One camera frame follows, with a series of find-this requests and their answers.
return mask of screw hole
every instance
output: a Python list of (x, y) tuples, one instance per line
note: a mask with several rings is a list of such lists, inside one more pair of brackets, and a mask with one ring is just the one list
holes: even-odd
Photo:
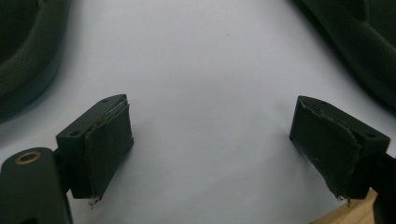
[(367, 133), (366, 136), (369, 138), (375, 138), (375, 134), (373, 133)]
[(41, 153), (37, 151), (32, 151), (32, 152), (26, 152), (22, 155), (20, 155), (16, 160), (15, 163), (18, 165), (24, 165), (28, 164), (34, 161), (37, 161), (38, 158), (41, 157)]
[(29, 218), (21, 222), (20, 224), (38, 224), (38, 220), (35, 217)]
[(70, 136), (76, 136), (79, 135), (79, 131), (73, 131), (71, 133), (69, 133)]

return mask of dark object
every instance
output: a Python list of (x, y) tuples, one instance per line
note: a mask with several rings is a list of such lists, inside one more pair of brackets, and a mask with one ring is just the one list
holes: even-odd
[(65, 194), (102, 199), (132, 138), (126, 95), (106, 98), (57, 135), (59, 148), (8, 158), (0, 179), (0, 223), (72, 223)]
[(294, 1), (366, 89), (396, 109), (396, 1)]
[(337, 198), (375, 201), (375, 223), (396, 223), (396, 161), (390, 139), (338, 108), (299, 96), (290, 140), (314, 164)]
[(69, 0), (0, 0), (0, 122), (56, 75), (68, 9)]

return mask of dark green padding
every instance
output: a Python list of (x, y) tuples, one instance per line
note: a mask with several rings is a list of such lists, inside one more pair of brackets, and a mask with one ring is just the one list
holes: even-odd
[(69, 0), (0, 0), (0, 122), (48, 87), (60, 64)]
[(296, 0), (361, 83), (396, 109), (396, 1)]

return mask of wooden surface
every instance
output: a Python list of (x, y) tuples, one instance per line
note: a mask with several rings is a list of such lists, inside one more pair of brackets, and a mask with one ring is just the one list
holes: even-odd
[(374, 224), (375, 197), (376, 192), (371, 189), (365, 200), (351, 200), (311, 224)]

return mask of white surface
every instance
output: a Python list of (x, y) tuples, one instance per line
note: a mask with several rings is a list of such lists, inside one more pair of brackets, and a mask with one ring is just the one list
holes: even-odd
[[(0, 125), (0, 162), (127, 93), (135, 145), (76, 224), (307, 223), (339, 204), (288, 135), (298, 95), (396, 139), (396, 118), (290, 0), (76, 0), (59, 76)], [(393, 145), (389, 154), (395, 156)]]

